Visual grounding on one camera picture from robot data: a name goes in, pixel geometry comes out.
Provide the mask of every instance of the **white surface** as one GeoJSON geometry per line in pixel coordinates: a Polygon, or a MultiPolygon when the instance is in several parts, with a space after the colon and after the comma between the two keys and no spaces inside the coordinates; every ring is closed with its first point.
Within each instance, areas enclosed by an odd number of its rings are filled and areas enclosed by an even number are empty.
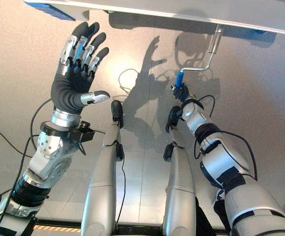
{"type": "Polygon", "coordinates": [[[26,0],[285,33],[285,0],[26,0]]]}
{"type": "MultiPolygon", "coordinates": [[[[105,31],[110,53],[100,64],[92,90],[106,90],[123,102],[127,195],[122,223],[161,224],[170,164],[163,161],[168,135],[165,124],[172,106],[180,105],[169,91],[175,73],[184,65],[203,65],[214,24],[125,13],[90,11],[90,21],[105,31]],[[161,64],[157,60],[165,59],[161,64]],[[119,88],[132,88],[130,96],[119,88]]],[[[0,130],[23,149],[36,108],[50,97],[50,88],[63,44],[79,22],[59,20],[19,0],[0,0],[0,130]]],[[[210,70],[185,74],[198,97],[216,96],[213,120],[224,130],[245,137],[256,157],[260,183],[285,210],[285,35],[258,35],[253,30],[225,27],[210,70]]],[[[110,102],[88,106],[82,116],[91,127],[105,130],[111,123],[110,102]]],[[[210,110],[211,101],[204,102],[210,110]]],[[[39,124],[51,117],[48,104],[38,114],[39,124]]],[[[184,123],[192,157],[194,137],[184,123]]],[[[99,156],[103,135],[84,145],[60,182],[51,190],[39,217],[80,220],[88,179],[99,156]]],[[[248,151],[242,145],[247,157],[248,151]]],[[[28,152],[33,154],[30,146],[28,152]]],[[[20,156],[0,137],[0,192],[10,188],[20,156]]],[[[215,228],[222,226],[211,203],[216,189],[191,158],[199,204],[215,228]]],[[[123,196],[123,173],[117,164],[117,209],[123,196]]]]}

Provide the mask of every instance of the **blue handle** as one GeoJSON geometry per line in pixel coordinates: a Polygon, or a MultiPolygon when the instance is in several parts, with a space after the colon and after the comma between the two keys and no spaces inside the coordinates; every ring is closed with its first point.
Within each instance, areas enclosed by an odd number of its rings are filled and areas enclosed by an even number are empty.
{"type": "Polygon", "coordinates": [[[175,84],[174,84],[176,88],[180,88],[182,86],[183,76],[184,76],[184,72],[179,71],[177,74],[176,80],[175,80],[175,84]]]}

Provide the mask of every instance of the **robot forearm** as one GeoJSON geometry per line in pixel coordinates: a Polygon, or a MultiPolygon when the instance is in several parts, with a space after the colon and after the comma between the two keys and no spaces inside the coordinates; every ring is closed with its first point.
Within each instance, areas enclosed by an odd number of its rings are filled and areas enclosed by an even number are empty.
{"type": "Polygon", "coordinates": [[[285,235],[285,213],[250,174],[242,152],[209,118],[198,102],[183,103],[183,119],[203,155],[200,168],[213,186],[225,191],[233,236],[285,235]]]}

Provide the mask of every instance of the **black rubber cover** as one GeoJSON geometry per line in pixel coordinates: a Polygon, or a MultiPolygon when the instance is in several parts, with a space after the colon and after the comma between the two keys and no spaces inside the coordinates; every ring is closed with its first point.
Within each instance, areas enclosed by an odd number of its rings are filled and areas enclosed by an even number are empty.
{"type": "Polygon", "coordinates": [[[72,35],[76,36],[77,39],[79,38],[88,30],[88,23],[87,22],[82,22],[79,24],[74,31],[72,32],[72,35]]]}
{"type": "Polygon", "coordinates": [[[205,138],[216,131],[220,131],[220,129],[214,123],[202,124],[195,131],[195,138],[197,138],[198,144],[200,145],[205,138]]]}
{"type": "Polygon", "coordinates": [[[51,88],[51,99],[61,111],[80,114],[84,107],[80,96],[89,91],[91,83],[80,73],[73,71],[67,72],[65,76],[56,74],[51,88]]]}
{"type": "Polygon", "coordinates": [[[39,188],[29,184],[22,177],[18,180],[11,198],[19,205],[36,207],[43,203],[50,191],[50,188],[39,188]]]}
{"type": "Polygon", "coordinates": [[[89,39],[95,35],[100,29],[100,25],[98,22],[95,22],[93,24],[91,24],[88,27],[88,30],[86,31],[86,33],[83,34],[84,37],[88,37],[89,39]]]}
{"type": "Polygon", "coordinates": [[[114,100],[111,103],[111,111],[112,111],[112,117],[113,121],[119,121],[119,128],[121,129],[123,127],[123,107],[120,101],[114,100]]]}
{"type": "Polygon", "coordinates": [[[181,114],[182,114],[182,110],[179,106],[172,107],[172,109],[169,113],[168,122],[166,125],[166,132],[167,133],[169,132],[170,125],[177,126],[177,122],[178,122],[181,114]]]}
{"type": "Polygon", "coordinates": [[[91,45],[94,46],[94,48],[98,48],[98,46],[104,42],[104,40],[107,38],[107,35],[102,32],[98,36],[96,36],[93,41],[91,42],[91,45]]]}
{"type": "Polygon", "coordinates": [[[180,88],[175,88],[173,90],[173,95],[181,102],[184,102],[185,99],[190,95],[190,93],[188,92],[187,86],[184,83],[182,83],[182,86],[180,88]]]}
{"type": "Polygon", "coordinates": [[[171,162],[171,157],[173,153],[174,145],[173,144],[168,144],[166,146],[166,150],[163,153],[163,159],[167,162],[171,162]]]}
{"type": "Polygon", "coordinates": [[[102,61],[102,59],[109,53],[109,48],[105,47],[104,49],[102,49],[100,52],[98,52],[97,57],[100,58],[100,61],[102,61]]]}

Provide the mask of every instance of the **silver metal casing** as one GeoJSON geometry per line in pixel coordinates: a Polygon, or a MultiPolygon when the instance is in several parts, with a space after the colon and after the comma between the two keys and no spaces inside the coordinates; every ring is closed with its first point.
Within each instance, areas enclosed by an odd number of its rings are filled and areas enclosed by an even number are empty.
{"type": "Polygon", "coordinates": [[[177,146],[171,157],[163,234],[166,236],[196,235],[196,195],[191,165],[184,148],[185,141],[175,127],[171,141],[177,146]]]}
{"type": "Polygon", "coordinates": [[[115,141],[120,142],[117,123],[111,125],[106,132],[103,147],[89,183],[81,225],[81,236],[109,236],[115,228],[115,141]]]}

